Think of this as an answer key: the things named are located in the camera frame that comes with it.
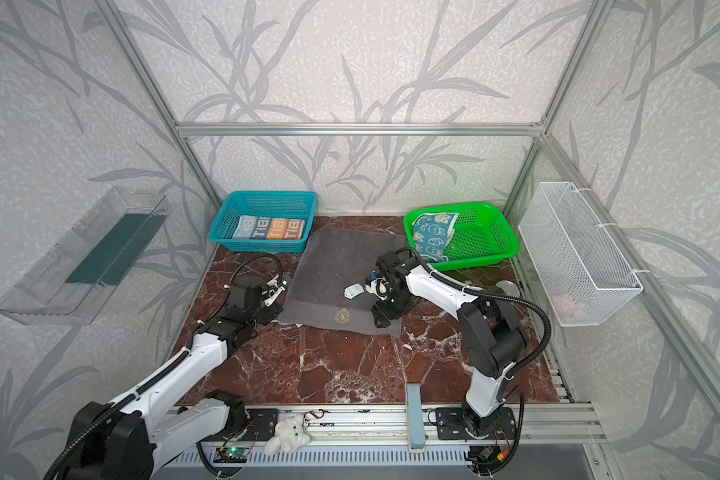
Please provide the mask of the grey towel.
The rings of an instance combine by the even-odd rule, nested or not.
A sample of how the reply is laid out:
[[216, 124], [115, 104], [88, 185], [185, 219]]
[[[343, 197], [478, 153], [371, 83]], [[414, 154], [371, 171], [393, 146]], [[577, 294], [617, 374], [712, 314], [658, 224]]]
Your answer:
[[277, 322], [398, 338], [400, 322], [375, 326], [371, 309], [376, 296], [363, 292], [348, 299], [345, 289], [363, 285], [380, 255], [406, 245], [402, 235], [320, 228], [308, 239]]

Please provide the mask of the printed rabbit towel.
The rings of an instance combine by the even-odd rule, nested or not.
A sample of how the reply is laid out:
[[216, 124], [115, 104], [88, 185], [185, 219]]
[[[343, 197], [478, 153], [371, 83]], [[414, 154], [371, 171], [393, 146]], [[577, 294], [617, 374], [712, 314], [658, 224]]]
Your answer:
[[302, 238], [305, 224], [303, 219], [242, 215], [233, 237], [246, 240], [297, 241]]

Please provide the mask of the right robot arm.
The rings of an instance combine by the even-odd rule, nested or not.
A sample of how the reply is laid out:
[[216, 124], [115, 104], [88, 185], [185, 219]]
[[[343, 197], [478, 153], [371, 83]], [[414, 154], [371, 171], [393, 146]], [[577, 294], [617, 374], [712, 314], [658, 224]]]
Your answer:
[[462, 346], [473, 366], [462, 402], [462, 424], [471, 437], [488, 437], [505, 410], [507, 385], [548, 345], [549, 316], [499, 287], [481, 289], [459, 282], [430, 267], [409, 247], [379, 256], [365, 289], [378, 298], [371, 309], [378, 328], [403, 317], [418, 299], [458, 321]]

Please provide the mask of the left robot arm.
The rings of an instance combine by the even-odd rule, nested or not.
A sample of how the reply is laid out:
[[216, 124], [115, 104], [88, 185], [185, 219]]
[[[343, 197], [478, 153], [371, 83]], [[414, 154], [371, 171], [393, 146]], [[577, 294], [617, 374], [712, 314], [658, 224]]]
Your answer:
[[191, 333], [187, 343], [144, 380], [102, 404], [91, 402], [73, 418], [64, 450], [48, 479], [149, 479], [161, 467], [208, 437], [237, 438], [250, 419], [241, 396], [214, 390], [179, 413], [171, 410], [205, 375], [224, 364], [275, 320], [277, 299], [290, 281], [273, 254], [277, 272], [267, 282], [231, 281], [219, 307]]

